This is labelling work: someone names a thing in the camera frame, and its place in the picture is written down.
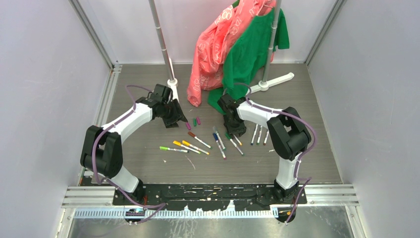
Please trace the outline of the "dark green capped marker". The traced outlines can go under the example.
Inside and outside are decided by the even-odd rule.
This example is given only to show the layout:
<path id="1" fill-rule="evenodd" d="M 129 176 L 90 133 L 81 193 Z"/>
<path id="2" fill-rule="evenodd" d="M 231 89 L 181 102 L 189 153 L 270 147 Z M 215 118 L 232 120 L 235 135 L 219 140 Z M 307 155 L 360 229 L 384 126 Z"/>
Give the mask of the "dark green capped marker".
<path id="1" fill-rule="evenodd" d="M 260 125 L 259 126 L 259 131 L 258 131 L 258 136 L 257 136 L 257 145 L 259 145 L 260 144 L 260 141 L 261 141 L 261 136 L 262 136 L 262 131 L 263 131 L 262 128 L 263 127 Z"/>

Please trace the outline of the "magenta capped marker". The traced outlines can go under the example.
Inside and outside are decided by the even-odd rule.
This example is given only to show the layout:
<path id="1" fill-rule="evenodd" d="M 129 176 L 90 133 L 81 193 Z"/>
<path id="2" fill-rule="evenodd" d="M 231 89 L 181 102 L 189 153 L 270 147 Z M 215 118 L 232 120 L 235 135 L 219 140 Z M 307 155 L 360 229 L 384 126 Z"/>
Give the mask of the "magenta capped marker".
<path id="1" fill-rule="evenodd" d="M 268 137 L 269 137 L 269 131 L 267 130 L 266 133 L 265 133 L 265 136 L 264 136 L 263 145 L 267 144 Z"/>

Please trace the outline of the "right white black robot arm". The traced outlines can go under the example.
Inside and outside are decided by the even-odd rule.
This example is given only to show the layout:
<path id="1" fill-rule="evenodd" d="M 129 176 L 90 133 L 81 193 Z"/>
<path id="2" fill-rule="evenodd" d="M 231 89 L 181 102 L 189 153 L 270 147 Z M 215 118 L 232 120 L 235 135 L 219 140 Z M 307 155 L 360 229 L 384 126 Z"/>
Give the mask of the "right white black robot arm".
<path id="1" fill-rule="evenodd" d="M 246 97 L 235 100 L 228 94 L 222 95 L 217 103 L 224 112 L 224 126 L 229 135 L 242 136 L 246 132 L 246 121 L 268 129 L 274 150 L 279 156 L 279 171 L 274 180 L 275 197 L 280 203 L 288 203 L 299 185 L 299 157 L 312 140 L 309 126 L 293 107 L 274 109 Z"/>

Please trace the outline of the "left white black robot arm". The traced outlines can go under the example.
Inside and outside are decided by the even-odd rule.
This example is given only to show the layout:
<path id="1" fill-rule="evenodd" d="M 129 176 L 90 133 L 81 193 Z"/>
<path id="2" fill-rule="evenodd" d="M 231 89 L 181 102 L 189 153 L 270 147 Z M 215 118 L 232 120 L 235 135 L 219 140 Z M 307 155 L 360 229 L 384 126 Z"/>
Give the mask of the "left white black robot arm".
<path id="1" fill-rule="evenodd" d="M 133 205 L 144 200 L 143 182 L 132 175 L 123 165 L 123 142 L 146 123 L 161 118 L 166 128 L 178 127 L 178 121 L 186 122 L 173 90 L 156 84 L 145 97 L 134 99 L 133 105 L 113 121 L 102 126 L 90 126 L 85 134 L 80 164 L 102 176 L 125 192 L 125 198 Z"/>

